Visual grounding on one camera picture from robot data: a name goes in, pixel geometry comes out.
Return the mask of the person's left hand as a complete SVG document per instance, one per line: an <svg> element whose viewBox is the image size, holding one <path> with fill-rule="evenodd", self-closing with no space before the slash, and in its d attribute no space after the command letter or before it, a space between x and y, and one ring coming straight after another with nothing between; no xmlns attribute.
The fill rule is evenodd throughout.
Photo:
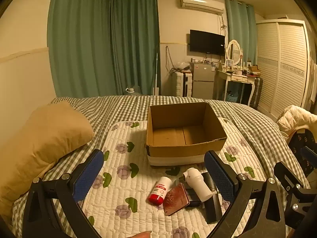
<svg viewBox="0 0 317 238"><path fill-rule="evenodd" d="M143 231L139 234L135 234L135 235L131 236L130 238L151 238L151 233L152 233L151 230Z"/></svg>

